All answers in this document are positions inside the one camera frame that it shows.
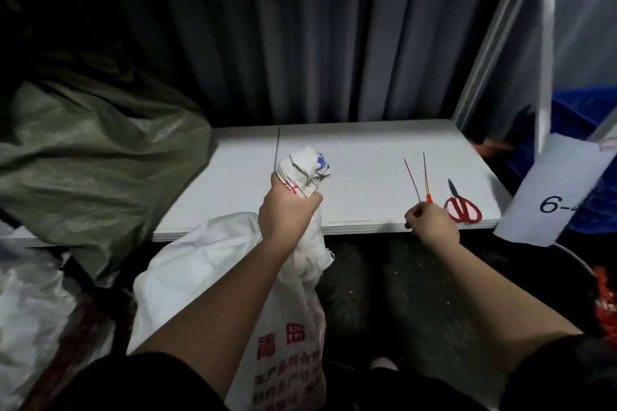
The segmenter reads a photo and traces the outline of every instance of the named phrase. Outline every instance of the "hand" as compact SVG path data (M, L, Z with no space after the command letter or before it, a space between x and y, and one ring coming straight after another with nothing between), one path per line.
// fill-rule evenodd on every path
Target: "hand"
M299 197L284 186L275 172L270 181L272 188L259 208L259 229L264 241L274 243L288 255L304 235L323 197L319 192Z
M447 211L434 203L420 202L405 213L405 227L413 229L429 248L459 243L459 229Z

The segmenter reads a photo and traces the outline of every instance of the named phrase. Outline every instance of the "floor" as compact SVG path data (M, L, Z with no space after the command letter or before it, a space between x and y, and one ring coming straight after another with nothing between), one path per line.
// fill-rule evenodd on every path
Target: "floor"
M579 328L597 333L595 282L577 262L547 249L517 251L516 244L481 230L466 231L463 242ZM326 246L335 261L317 293L327 322L329 408L352 408L357 372L380 355L497 408L506 375L478 337L451 276L418 239L411 234L328 236Z

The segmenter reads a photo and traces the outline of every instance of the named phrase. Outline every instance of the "scissors handle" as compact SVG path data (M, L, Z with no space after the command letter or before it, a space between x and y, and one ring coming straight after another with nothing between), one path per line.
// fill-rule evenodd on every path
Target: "scissors handle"
M448 203L451 203L452 206L454 207L454 211L457 213L456 216L450 213L450 210L448 208ZM469 217L468 208L471 208L472 210L476 212L476 217L474 219L471 219ZM454 220L457 223L474 224L474 223L479 223L480 221L482 221L482 212L480 211L480 208L475 206L471 201L467 200L467 198L450 197L448 200L445 201L445 205L443 205L443 209L446 210L448 214L450 215L450 218L452 218L452 220Z

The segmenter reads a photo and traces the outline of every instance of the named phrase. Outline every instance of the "black printed number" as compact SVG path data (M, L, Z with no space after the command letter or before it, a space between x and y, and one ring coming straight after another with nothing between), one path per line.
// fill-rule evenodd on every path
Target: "black printed number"
M552 213L559 208L559 203L561 203L562 200L563 198L558 197L557 195L548 197L540 204L540 211L542 213Z

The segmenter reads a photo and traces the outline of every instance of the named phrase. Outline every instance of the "person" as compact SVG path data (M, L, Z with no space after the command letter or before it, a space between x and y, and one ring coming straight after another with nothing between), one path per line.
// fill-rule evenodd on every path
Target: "person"
M259 209L262 239L257 246L132 355L93 362L47 409L224 410L223 400L274 278L321 200L317 192L297 197L273 173ZM611 346L583 335L465 249L457 227L439 206L422 202L405 220L406 228L451 271L473 307L482 337L510 371L502 410L614 405L617 353ZM482 408L437 379L396 372L388 361L383 365L366 375L365 388L373 392L359 402L361 410Z

